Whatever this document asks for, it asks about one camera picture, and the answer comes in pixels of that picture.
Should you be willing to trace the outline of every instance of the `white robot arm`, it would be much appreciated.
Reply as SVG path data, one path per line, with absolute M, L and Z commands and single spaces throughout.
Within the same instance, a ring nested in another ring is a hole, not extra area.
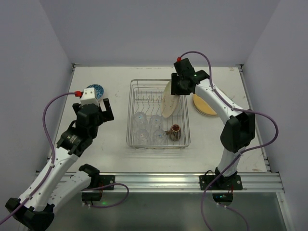
M 234 107 L 241 108 L 238 105 L 234 104 L 232 100 L 230 100 L 218 87 L 216 87 L 216 90 L 220 93 L 222 97 L 231 105 L 234 105 Z M 213 91 L 209 82 L 209 79 L 204 79 L 200 82 L 200 84 L 196 85 L 195 87 L 195 93 L 200 96 L 204 101 L 206 101 L 211 108 L 217 113 L 217 115 L 222 120 L 223 124 L 225 125 L 226 122 L 231 117 L 236 117 L 241 112 L 234 111 L 231 108 L 229 108 Z M 224 148 L 222 153 L 221 161 L 218 165 L 218 170 L 221 172 L 224 170 L 239 154 L 239 152 L 243 151 L 245 147 L 241 148 L 237 152 L 231 152 L 228 151 L 226 148 Z M 223 176 L 229 177 L 233 175 L 237 171 L 237 165 L 239 163 L 238 159 L 226 172 L 224 172 Z
M 220 136 L 224 150 L 221 162 L 215 170 L 215 174 L 218 175 L 232 163 L 240 152 L 245 150 L 246 146 L 255 137 L 255 115 L 253 113 L 235 111 L 226 105 L 213 91 L 209 75 L 203 70 L 195 72 L 187 58 L 183 60 L 179 59 L 174 63 L 174 67 L 176 73 L 173 73 L 171 76 L 171 94 L 197 94 L 214 109 L 225 125 Z M 230 100 L 215 84 L 213 87 L 233 108 L 241 109 L 241 107 Z M 223 173 L 222 179 L 218 182 L 223 184 L 223 182 L 235 177 L 238 162 L 239 158 Z
M 92 183 L 98 182 L 100 171 L 86 164 L 81 166 L 70 180 L 56 189 L 62 176 L 92 144 L 97 136 L 98 127 L 104 122 L 114 120 L 109 100 L 103 99 L 106 111 L 102 112 L 94 88 L 84 89 L 80 97 L 81 103 L 73 104 L 77 119 L 57 142 L 54 162 L 49 159 L 30 187 L 19 198 L 10 198 L 5 205 L 10 212 L 20 206 L 14 218 L 31 230 L 46 230 L 53 221 L 54 214 L 75 194 L 90 185 L 92 188 L 98 187 Z

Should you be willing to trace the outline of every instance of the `dish rack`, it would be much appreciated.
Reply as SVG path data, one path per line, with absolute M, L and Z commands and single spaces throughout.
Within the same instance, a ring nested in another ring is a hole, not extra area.
M 172 141 L 167 138 L 165 145 L 137 145 L 134 142 L 133 116 L 137 112 L 146 114 L 147 120 L 153 115 L 161 115 L 161 101 L 164 89 L 170 79 L 134 79 L 130 83 L 128 105 L 128 127 L 126 142 L 133 148 L 149 149 L 176 149 L 185 148 L 191 142 L 186 96 L 180 96 L 180 103 L 172 116 L 163 118 L 163 130 L 170 130 L 171 126 L 178 124 L 181 128 L 181 138 Z

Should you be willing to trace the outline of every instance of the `brown mug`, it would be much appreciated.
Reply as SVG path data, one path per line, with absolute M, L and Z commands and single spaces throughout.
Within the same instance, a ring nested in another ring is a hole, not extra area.
M 166 131 L 166 134 L 172 141 L 179 141 L 181 139 L 182 131 L 179 125 L 174 124 L 171 126 L 169 131 Z

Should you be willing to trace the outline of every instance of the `wooden plate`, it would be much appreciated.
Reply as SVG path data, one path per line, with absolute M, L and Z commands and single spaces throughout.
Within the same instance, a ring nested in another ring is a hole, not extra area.
M 168 118 L 172 115 L 180 102 L 179 95 L 171 95 L 171 81 L 169 81 L 165 87 L 162 102 L 161 112 L 164 118 Z
M 207 102 L 196 94 L 193 95 L 193 104 L 201 114 L 206 116 L 217 116 L 217 113 L 207 104 Z

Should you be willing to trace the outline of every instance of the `blue and white dish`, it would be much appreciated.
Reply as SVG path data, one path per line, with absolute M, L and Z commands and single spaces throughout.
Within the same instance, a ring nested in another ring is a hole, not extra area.
M 104 88 L 101 85 L 92 84 L 92 85 L 88 86 L 87 88 L 95 88 L 97 100 L 100 100 L 103 97 Z

